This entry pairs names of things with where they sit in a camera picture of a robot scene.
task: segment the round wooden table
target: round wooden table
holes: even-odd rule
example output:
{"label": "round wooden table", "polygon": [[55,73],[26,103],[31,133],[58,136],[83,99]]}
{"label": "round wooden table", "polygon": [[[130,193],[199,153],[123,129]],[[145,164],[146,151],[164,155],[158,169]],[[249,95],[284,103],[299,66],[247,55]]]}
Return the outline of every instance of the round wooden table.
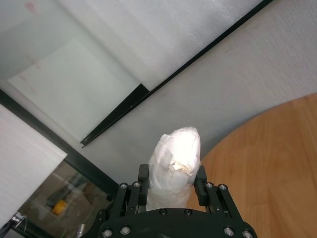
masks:
{"label": "round wooden table", "polygon": [[[317,94],[272,108],[202,160],[260,238],[317,238]],[[200,207],[192,190],[188,207]]]}

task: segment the screw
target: screw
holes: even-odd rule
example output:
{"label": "screw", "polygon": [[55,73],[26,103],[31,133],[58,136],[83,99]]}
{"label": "screw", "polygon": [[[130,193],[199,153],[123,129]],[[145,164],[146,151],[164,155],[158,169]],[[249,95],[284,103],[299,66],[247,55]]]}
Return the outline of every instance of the screw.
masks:
{"label": "screw", "polygon": [[164,216],[166,215],[167,211],[165,209],[160,209],[159,213]]}
{"label": "screw", "polygon": [[231,228],[226,227],[225,229],[223,229],[224,233],[230,237],[232,237],[234,235],[234,232]]}
{"label": "screw", "polygon": [[120,233],[123,234],[123,235],[127,235],[127,234],[130,233],[130,231],[131,231],[131,229],[128,228],[128,227],[122,227],[121,230],[120,230]]}
{"label": "screw", "polygon": [[253,235],[249,231],[242,232],[244,238],[253,238]]}
{"label": "screw", "polygon": [[192,210],[190,210],[190,209],[185,209],[185,214],[187,215],[187,216],[190,216],[191,214],[192,214]]}
{"label": "screw", "polygon": [[110,236],[112,236],[112,230],[107,229],[107,230],[105,230],[105,231],[103,232],[103,237],[104,237],[104,238],[108,238],[108,237],[110,237]]}

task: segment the white wall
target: white wall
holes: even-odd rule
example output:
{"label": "white wall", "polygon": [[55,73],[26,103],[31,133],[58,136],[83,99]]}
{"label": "white wall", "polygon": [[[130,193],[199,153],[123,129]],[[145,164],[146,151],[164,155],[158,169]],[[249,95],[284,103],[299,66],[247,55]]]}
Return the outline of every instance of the white wall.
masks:
{"label": "white wall", "polygon": [[197,127],[204,156],[249,118],[316,91],[316,0],[275,0],[83,149],[7,90],[117,182],[137,179],[163,133]]}

